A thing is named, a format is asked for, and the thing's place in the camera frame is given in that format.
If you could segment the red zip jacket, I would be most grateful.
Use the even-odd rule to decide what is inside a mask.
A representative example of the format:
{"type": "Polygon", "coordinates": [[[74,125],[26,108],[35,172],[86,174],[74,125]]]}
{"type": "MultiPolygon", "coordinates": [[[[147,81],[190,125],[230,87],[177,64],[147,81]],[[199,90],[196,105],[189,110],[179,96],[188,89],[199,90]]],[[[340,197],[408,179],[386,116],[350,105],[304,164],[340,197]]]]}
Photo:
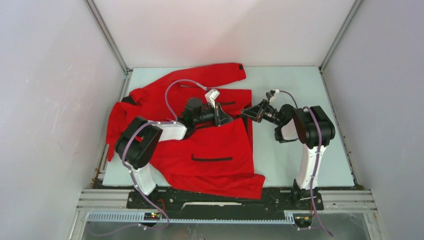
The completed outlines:
{"type": "Polygon", "coordinates": [[[112,159],[116,142],[135,117],[173,120],[190,98],[203,99],[206,90],[217,88],[217,102],[233,121],[223,126],[204,123],[188,139],[159,142],[150,163],[175,189],[260,199],[265,177],[254,169],[252,121],[241,116],[252,103],[252,92],[225,88],[245,78],[241,63],[217,63],[176,70],[132,90],[109,114],[107,158],[112,159]]]}

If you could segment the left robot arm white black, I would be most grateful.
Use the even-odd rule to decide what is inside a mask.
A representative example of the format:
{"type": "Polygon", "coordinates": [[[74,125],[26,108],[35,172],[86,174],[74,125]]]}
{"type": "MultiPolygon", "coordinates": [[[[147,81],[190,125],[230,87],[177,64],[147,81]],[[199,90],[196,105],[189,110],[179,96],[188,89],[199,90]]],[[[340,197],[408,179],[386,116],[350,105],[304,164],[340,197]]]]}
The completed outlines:
{"type": "Polygon", "coordinates": [[[221,127],[234,120],[219,103],[203,103],[190,98],[182,113],[173,121],[151,121],[135,117],[115,143],[114,150],[127,168],[134,188],[140,192],[138,201],[145,208],[158,202],[154,192],[157,184],[152,175],[150,160],[159,142],[181,141],[191,137],[199,125],[221,127]]]}

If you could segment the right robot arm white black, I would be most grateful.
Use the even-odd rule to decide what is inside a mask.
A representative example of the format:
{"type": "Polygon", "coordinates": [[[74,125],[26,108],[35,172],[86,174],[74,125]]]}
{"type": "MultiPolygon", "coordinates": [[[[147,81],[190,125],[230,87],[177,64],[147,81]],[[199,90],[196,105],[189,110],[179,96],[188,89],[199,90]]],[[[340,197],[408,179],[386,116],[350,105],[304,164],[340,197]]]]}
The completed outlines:
{"type": "Polygon", "coordinates": [[[241,111],[244,117],[276,125],[274,138],[279,143],[300,141],[302,154],[299,172],[293,182],[291,204],[304,209],[318,195],[318,173],[323,154],[335,138],[336,129],[321,106],[295,108],[284,104],[279,110],[268,100],[241,111]]]}

